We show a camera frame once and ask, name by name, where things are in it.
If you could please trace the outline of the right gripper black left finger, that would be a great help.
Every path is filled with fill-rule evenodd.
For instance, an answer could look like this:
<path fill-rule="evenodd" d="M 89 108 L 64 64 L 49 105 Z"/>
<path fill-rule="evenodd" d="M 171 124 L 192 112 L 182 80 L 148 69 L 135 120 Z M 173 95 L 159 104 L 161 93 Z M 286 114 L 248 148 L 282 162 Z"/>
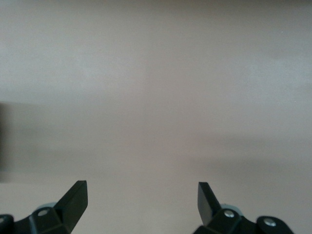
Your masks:
<path fill-rule="evenodd" d="M 0 234 L 71 234 L 87 206 L 87 181 L 78 180 L 57 203 L 42 206 L 21 220 L 0 214 Z"/>

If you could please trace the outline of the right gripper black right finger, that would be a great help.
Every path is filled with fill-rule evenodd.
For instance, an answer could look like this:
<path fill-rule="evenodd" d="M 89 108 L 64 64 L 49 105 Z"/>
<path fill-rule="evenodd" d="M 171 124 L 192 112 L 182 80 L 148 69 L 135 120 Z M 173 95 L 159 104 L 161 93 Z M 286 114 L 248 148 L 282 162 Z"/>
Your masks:
<path fill-rule="evenodd" d="M 197 208 L 202 225 L 194 234 L 293 234 L 277 217 L 260 216 L 252 222 L 236 206 L 220 204 L 207 182 L 198 183 Z"/>

